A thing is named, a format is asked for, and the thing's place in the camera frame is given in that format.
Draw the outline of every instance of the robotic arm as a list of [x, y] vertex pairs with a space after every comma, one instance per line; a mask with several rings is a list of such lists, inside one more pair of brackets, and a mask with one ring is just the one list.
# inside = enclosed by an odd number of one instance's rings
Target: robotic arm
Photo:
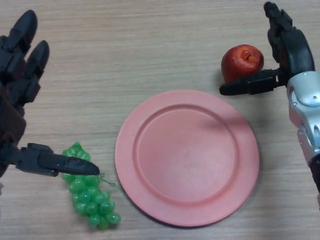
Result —
[[49, 146], [29, 143], [26, 147], [17, 147], [27, 126], [24, 106], [35, 100], [50, 54], [49, 45], [43, 40], [28, 60], [24, 59], [37, 27], [35, 12], [28, 10], [8, 36], [0, 36], [0, 178], [9, 165], [23, 172], [51, 177], [59, 173], [98, 175], [100, 170], [92, 162], [55, 154]]
[[315, 69], [306, 37], [293, 26], [290, 16], [269, 1], [263, 8], [270, 23], [268, 41], [279, 68], [225, 83], [220, 86], [220, 94], [253, 95], [286, 87], [289, 117], [297, 127], [297, 138], [317, 187], [320, 205], [320, 72]]

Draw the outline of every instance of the red apple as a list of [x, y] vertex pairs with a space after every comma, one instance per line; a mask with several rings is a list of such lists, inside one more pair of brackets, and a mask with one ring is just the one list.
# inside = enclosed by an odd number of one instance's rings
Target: red apple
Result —
[[226, 83], [256, 73], [264, 67], [264, 56], [256, 47], [242, 44], [229, 49], [221, 61], [221, 71]]

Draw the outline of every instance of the plastic grapes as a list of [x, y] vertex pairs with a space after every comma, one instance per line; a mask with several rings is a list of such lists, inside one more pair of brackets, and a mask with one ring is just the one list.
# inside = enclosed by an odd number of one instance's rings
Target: plastic grapes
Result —
[[[75, 142], [62, 154], [87, 161], [91, 160], [89, 153], [82, 148], [79, 142]], [[110, 192], [99, 189], [101, 183], [99, 176], [64, 173], [62, 179], [68, 183], [75, 212], [80, 216], [87, 217], [89, 225], [107, 229], [111, 225], [120, 223], [121, 216], [114, 212], [115, 202], [111, 200]]]

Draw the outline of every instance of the grape bunch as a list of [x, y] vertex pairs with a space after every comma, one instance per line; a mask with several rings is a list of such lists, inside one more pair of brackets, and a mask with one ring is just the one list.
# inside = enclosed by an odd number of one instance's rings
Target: grape bunch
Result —
[[[64, 150], [63, 155], [77, 157], [87, 161], [90, 155], [82, 148], [79, 142]], [[107, 229], [110, 225], [119, 224], [121, 216], [114, 212], [115, 202], [110, 199], [108, 191], [99, 188], [99, 176], [62, 174], [63, 180], [68, 183], [69, 192], [72, 194], [72, 205], [75, 211], [83, 217], [88, 217], [88, 223], [94, 227]]]

